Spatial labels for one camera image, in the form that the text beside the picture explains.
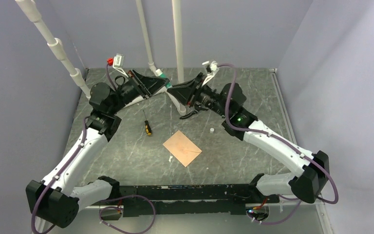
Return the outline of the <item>green white glue stick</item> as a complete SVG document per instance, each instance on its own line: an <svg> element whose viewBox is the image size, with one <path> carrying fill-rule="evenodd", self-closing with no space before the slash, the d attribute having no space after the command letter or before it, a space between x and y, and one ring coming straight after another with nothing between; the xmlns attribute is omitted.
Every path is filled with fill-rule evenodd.
<svg viewBox="0 0 374 234"><path fill-rule="evenodd" d="M162 72L161 69L156 69L156 76L161 78L161 79L164 79L166 81L166 84L165 84L165 87L166 88L170 88L171 87L171 82L170 80L167 78L167 76Z"/></svg>

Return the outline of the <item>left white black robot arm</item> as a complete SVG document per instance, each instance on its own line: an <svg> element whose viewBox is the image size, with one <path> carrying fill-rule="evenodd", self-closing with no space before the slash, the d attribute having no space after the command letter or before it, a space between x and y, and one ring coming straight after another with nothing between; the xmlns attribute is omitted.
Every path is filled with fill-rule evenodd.
<svg viewBox="0 0 374 234"><path fill-rule="evenodd" d="M135 70L129 70L126 81L117 88L104 82L92 86L89 100L92 111L84 117L77 141L42 180L32 180L26 187L33 233L37 233L37 218L53 227L65 228L84 208L100 201L109 205L119 201L120 184L115 179L101 176L82 187L77 182L117 132L121 123L117 113L137 98L148 99L169 86L169 79L163 75L148 77Z"/></svg>

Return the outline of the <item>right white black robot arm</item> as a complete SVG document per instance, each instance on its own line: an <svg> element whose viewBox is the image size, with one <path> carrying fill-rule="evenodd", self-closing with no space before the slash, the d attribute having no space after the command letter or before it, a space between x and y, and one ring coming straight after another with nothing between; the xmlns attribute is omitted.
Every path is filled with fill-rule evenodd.
<svg viewBox="0 0 374 234"><path fill-rule="evenodd" d="M212 110L225 118L223 128L231 136L254 145L282 163L289 173L260 174L249 188L249 197L261 202L268 195L294 195L297 199L314 203L329 181L329 157L323 151L313 153L271 130L258 117L243 107L246 96L237 83L228 83L217 92L204 83L199 73L191 81L168 89L182 105L195 111Z"/></svg>

